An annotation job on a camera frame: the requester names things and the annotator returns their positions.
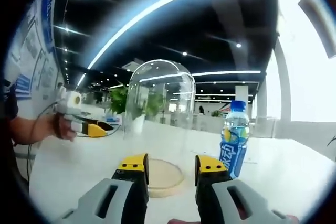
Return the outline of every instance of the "white table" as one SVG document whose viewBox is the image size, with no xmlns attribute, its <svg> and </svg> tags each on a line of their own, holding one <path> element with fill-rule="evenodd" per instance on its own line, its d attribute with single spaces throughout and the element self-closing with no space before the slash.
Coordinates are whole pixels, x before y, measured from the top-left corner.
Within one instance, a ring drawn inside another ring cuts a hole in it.
<svg viewBox="0 0 336 224">
<path fill-rule="evenodd" d="M 146 122 L 145 127 L 151 129 L 151 146 L 158 147 L 159 138 L 165 146 L 168 141 L 172 146 L 182 141 L 181 128 L 153 122 Z M 191 171 L 196 154 L 218 155 L 220 135 L 187 133 L 183 169 Z M 121 158 L 129 154 L 127 145 L 121 131 L 105 138 L 78 137 L 74 143 L 44 140 L 31 173 L 31 198 L 46 217 L 55 220 L 76 208 L 78 199 L 96 183 L 113 175 Z M 170 158 L 174 155 L 178 159 L 180 154 L 172 153 Z M 270 209 L 302 218 L 320 198 L 334 170 L 334 162 L 294 140 L 251 138 L 240 179 L 265 197 Z M 172 218 L 198 221 L 193 179 L 190 172 L 188 186 L 178 195 L 151 198 L 146 223 L 167 223 Z"/>
</svg>

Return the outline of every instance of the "blue bottle cap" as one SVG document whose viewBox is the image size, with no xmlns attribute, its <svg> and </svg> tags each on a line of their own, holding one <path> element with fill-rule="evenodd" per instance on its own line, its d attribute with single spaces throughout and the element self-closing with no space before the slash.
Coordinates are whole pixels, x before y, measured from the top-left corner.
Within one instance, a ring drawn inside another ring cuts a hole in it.
<svg viewBox="0 0 336 224">
<path fill-rule="evenodd" d="M 231 111 L 245 111 L 246 103 L 244 101 L 232 101 L 231 102 Z"/>
</svg>

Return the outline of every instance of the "ceiling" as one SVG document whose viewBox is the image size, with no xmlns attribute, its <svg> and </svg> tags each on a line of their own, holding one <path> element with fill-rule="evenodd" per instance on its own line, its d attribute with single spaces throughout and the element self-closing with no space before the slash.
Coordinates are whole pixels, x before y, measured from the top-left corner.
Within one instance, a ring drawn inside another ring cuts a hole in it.
<svg viewBox="0 0 336 224">
<path fill-rule="evenodd" d="M 130 62 L 166 59 L 190 73 L 260 70 L 194 77 L 196 93 L 234 94 L 241 84 L 252 100 L 277 38 L 277 0 L 174 0 L 130 27 L 87 69 L 113 35 L 156 1 L 56 0 L 55 44 L 69 85 L 85 73 L 79 88 L 104 90 L 129 82 L 132 71 L 123 66 Z"/>
</svg>

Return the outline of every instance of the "water bottle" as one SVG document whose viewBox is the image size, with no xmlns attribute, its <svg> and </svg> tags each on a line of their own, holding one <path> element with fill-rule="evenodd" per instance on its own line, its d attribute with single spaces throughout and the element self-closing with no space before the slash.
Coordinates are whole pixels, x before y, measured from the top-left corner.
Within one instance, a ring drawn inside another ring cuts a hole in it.
<svg viewBox="0 0 336 224">
<path fill-rule="evenodd" d="M 232 178 L 237 178 L 243 165 L 249 136 L 249 118 L 244 101 L 232 101 L 221 133 L 219 160 L 228 169 Z"/>
</svg>

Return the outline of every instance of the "round wooden board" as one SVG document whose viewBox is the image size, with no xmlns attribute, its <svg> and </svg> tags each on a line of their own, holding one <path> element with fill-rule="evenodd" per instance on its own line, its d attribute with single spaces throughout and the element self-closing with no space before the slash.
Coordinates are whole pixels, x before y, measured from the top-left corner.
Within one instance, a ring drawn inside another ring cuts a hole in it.
<svg viewBox="0 0 336 224">
<path fill-rule="evenodd" d="M 184 176 L 178 166 L 161 159 L 149 159 L 149 197 L 174 195 L 183 187 L 183 181 Z"/>
</svg>

